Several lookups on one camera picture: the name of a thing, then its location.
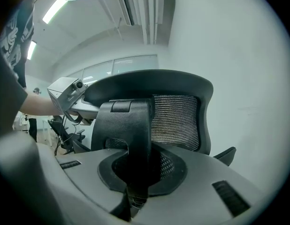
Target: white wall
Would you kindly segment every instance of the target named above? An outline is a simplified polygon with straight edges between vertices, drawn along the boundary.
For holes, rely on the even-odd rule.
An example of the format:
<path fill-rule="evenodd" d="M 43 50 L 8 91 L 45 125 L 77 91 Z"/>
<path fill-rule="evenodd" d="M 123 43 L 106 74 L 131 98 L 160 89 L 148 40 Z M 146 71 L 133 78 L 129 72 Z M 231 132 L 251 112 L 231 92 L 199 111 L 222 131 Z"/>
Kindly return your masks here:
<path fill-rule="evenodd" d="M 41 90 L 41 94 L 39 94 L 39 96 L 42 97 L 46 97 L 49 98 L 48 92 L 47 92 L 47 87 L 49 87 L 49 85 L 51 84 L 50 82 L 47 81 L 43 81 L 40 80 L 38 78 L 29 76 L 29 75 L 25 75 L 25 79 L 26 79 L 26 87 L 27 87 L 27 91 L 32 93 L 32 91 L 38 87 Z M 37 116 L 37 127 L 38 130 L 43 128 L 43 119 L 48 119 L 48 116 Z"/>
<path fill-rule="evenodd" d="M 68 56 L 55 67 L 53 81 L 92 65 L 129 56 L 157 54 L 159 66 L 169 63 L 167 45 L 144 45 L 140 27 L 132 27 L 122 37 L 124 41 L 119 35 L 104 38 Z"/>
<path fill-rule="evenodd" d="M 277 189 L 290 162 L 290 39 L 264 0 L 176 0 L 170 66 L 210 80 L 214 156 L 261 190 Z"/>

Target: person's arm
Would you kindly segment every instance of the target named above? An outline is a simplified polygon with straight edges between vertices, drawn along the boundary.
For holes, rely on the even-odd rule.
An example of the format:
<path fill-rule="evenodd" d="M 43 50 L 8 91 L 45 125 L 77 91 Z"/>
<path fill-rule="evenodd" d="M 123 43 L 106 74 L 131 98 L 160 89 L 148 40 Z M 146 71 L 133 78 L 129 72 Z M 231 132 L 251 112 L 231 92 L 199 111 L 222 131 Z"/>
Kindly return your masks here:
<path fill-rule="evenodd" d="M 20 109 L 22 113 L 36 116 L 55 116 L 62 114 L 53 105 L 50 98 L 41 97 L 33 93 L 27 94 L 28 96 Z"/>

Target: black pants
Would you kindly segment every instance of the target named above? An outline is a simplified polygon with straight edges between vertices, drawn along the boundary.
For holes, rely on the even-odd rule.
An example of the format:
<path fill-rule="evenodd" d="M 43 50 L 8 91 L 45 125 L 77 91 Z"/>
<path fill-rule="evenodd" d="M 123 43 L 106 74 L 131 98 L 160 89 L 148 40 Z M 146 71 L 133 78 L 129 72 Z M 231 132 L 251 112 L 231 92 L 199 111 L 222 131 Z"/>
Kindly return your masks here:
<path fill-rule="evenodd" d="M 37 142 L 37 119 L 29 118 L 29 124 L 29 135 L 32 136 L 32 138 Z"/>

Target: ceiling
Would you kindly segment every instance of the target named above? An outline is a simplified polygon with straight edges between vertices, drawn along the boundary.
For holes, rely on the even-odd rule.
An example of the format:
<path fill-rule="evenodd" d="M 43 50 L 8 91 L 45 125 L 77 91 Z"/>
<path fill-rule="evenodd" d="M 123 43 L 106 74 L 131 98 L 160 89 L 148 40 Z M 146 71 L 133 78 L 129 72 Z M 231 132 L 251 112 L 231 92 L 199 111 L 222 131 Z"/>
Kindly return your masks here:
<path fill-rule="evenodd" d="M 46 24 L 42 19 L 55 1 L 37 0 L 35 3 L 32 40 L 37 46 L 31 60 L 26 63 L 28 69 L 32 66 L 51 68 L 64 56 L 77 50 L 80 45 L 93 41 L 92 38 L 117 34 L 118 26 L 120 30 L 130 29 L 125 25 L 118 0 L 104 0 L 112 19 L 108 17 L 99 0 L 75 0 L 68 1 L 49 24 Z"/>

